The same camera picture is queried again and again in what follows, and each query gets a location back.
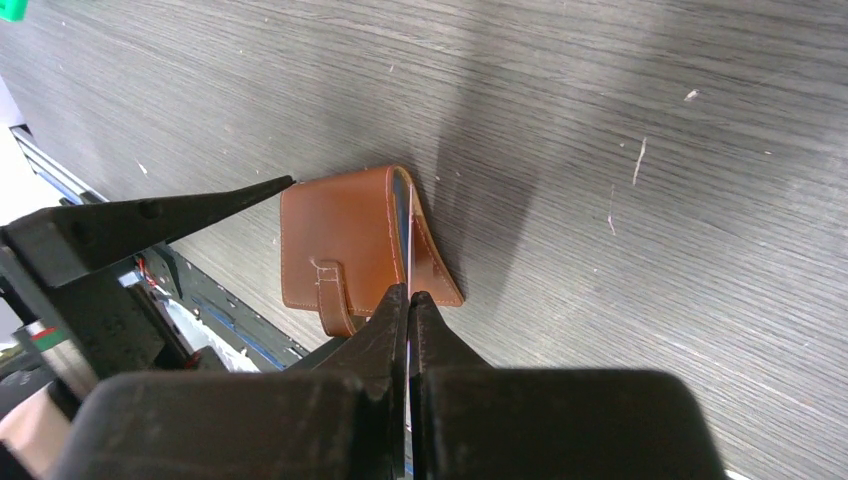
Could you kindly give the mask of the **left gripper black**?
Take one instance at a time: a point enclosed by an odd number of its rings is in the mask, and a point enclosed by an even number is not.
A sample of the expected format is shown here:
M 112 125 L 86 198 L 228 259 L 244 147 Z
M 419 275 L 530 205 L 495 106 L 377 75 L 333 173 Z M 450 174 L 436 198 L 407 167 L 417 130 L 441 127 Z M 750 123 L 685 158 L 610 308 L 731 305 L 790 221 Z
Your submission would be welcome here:
M 1 293 L 24 316 L 16 337 L 56 375 L 60 404 L 78 406 L 116 375 L 198 369 L 160 295 L 121 276 L 140 251 L 294 184 L 286 175 L 227 192 L 49 207 L 2 227 Z

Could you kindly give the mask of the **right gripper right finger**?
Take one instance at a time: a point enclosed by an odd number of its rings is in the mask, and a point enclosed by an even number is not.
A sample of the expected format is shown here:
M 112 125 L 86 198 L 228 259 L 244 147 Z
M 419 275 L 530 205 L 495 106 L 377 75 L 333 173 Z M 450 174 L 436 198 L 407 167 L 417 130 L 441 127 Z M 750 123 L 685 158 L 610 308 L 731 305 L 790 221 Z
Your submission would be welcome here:
M 692 392 L 644 369 L 498 368 L 425 292 L 408 317 L 418 479 L 722 479 Z

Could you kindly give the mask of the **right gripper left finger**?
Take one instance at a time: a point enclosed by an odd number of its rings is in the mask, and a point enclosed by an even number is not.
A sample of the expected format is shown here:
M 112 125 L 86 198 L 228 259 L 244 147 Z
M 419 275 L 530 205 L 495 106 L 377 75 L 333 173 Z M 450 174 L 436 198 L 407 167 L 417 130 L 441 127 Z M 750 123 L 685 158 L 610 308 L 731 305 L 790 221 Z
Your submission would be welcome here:
M 84 401 L 57 479 L 397 479 L 409 295 L 282 372 L 148 371 Z

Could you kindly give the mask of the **white credit card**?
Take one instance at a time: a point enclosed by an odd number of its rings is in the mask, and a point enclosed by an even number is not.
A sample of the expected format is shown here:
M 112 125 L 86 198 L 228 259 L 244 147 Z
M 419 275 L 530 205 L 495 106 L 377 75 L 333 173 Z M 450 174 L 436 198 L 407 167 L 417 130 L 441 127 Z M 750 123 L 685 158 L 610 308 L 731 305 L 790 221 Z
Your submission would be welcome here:
M 413 271 L 413 193 L 414 187 L 410 185 L 408 187 L 406 200 L 407 200 L 407 214 L 406 214 L 406 280 L 407 280 L 407 297 L 408 300 L 411 300 L 413 295 L 412 293 L 412 271 Z M 411 344 L 410 341 L 406 343 L 406 399 L 405 399 L 405 426 L 407 429 L 406 434 L 406 456 L 405 460 L 405 470 L 406 476 L 408 479 L 414 479 L 414 449 L 412 445 L 412 404 L 411 404 L 411 392 L 412 387 L 410 386 L 410 377 L 411 375 Z

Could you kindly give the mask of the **brown leather card holder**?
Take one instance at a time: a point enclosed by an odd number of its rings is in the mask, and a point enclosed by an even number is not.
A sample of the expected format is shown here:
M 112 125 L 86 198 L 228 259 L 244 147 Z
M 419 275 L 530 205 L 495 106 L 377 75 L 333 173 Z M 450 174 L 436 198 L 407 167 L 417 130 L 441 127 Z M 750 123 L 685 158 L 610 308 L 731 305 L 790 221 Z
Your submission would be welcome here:
M 430 233 L 410 172 L 389 165 L 298 183 L 280 197 L 285 306 L 314 311 L 329 337 L 353 336 L 386 290 L 406 280 L 406 214 L 413 185 L 412 292 L 438 305 L 464 298 Z

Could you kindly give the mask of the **green card tray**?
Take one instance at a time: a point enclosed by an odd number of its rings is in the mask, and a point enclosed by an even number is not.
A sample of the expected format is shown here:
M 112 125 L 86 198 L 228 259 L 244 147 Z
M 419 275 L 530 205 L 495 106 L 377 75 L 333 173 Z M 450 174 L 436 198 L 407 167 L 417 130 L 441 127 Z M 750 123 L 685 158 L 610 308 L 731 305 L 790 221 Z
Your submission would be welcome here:
M 28 0 L 0 0 L 0 19 L 7 22 L 20 22 L 24 19 Z

